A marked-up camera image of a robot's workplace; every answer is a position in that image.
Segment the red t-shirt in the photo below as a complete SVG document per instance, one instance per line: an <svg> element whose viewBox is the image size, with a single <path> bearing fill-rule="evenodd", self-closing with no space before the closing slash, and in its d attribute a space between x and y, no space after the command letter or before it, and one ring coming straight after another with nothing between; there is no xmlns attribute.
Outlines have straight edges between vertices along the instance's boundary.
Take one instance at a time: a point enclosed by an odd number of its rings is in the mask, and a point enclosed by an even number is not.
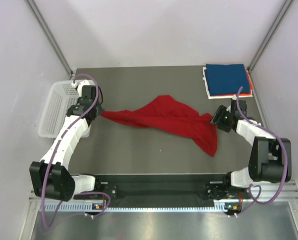
<svg viewBox="0 0 298 240"><path fill-rule="evenodd" d="M106 110L101 116L118 124L136 128L155 128L192 139L211 157L217 152L217 128L211 124L212 116L209 113L199 114L170 95L159 95L137 110Z"/></svg>

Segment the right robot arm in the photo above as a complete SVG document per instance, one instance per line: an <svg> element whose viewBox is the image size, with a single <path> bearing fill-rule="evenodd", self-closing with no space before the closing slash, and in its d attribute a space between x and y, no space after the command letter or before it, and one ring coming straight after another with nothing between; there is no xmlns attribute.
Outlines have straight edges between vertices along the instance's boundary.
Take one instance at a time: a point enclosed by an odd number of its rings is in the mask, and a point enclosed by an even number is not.
<svg viewBox="0 0 298 240"><path fill-rule="evenodd" d="M234 131L252 147L248 166L223 177L222 192L228 198L240 190L279 184L276 193L265 202L272 203L292 177L292 145L287 138L278 137L253 118L248 118L244 100L232 99L229 107L220 105L210 123L224 132Z"/></svg>

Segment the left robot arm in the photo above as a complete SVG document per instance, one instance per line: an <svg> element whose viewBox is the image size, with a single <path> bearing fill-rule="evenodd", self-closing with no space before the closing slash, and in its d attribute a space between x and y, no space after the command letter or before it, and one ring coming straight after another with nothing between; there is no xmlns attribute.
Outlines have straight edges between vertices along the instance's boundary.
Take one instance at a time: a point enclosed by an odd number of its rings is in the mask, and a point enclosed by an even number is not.
<svg viewBox="0 0 298 240"><path fill-rule="evenodd" d="M101 184L89 174L71 175L67 168L79 140L90 130L91 123L101 115L100 90L89 80L74 83L79 97L67 111L64 124L54 143L41 160L29 167L33 192L37 197L69 201L86 192L91 198L102 194Z"/></svg>

